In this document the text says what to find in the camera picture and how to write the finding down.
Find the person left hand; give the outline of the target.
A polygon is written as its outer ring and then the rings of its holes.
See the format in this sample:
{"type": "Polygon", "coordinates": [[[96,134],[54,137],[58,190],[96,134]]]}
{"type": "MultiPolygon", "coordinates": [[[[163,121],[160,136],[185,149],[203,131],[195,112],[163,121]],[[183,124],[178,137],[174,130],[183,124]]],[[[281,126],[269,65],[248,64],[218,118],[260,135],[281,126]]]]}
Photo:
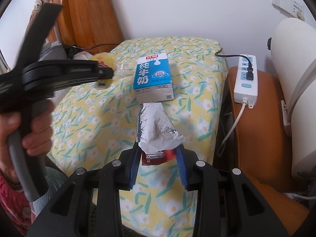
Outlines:
{"type": "MultiPolygon", "coordinates": [[[[30,156],[45,155],[51,149],[53,135],[51,113],[54,104],[48,100],[47,105],[47,110],[32,120],[31,132],[21,141],[22,147],[30,156]]],[[[14,184],[18,184],[19,180],[10,157],[7,138],[18,129],[20,123],[21,115],[18,112],[1,114],[1,174],[14,184]]]]}

